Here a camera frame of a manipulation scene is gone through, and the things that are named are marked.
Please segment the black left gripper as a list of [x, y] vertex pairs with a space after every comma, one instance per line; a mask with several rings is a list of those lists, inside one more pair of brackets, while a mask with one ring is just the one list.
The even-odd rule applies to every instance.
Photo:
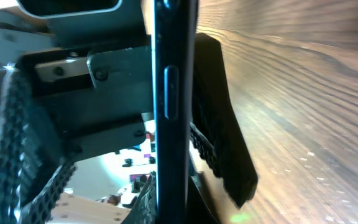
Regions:
[[0, 9], [0, 224], [48, 222], [74, 160], [145, 141], [150, 56], [139, 1]]

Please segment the blue Galaxy smartphone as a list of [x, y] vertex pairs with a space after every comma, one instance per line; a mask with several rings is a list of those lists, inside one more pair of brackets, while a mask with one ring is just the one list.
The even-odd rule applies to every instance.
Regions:
[[157, 150], [157, 221], [185, 219], [195, 30], [199, 2], [154, 0], [152, 84]]

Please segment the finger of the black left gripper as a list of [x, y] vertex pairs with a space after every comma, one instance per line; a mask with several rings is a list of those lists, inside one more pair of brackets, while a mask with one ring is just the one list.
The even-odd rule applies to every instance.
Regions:
[[254, 197], [258, 176], [229, 96], [221, 44], [195, 39], [190, 139], [237, 208]]

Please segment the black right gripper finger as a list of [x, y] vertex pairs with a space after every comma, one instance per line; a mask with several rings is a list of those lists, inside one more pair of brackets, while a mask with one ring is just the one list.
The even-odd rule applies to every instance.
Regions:
[[[129, 212], [129, 224], [153, 224], [157, 221], [156, 173], [151, 172], [134, 206]], [[188, 178], [188, 195], [184, 224], [219, 223], [205, 204], [198, 188], [197, 176]]]

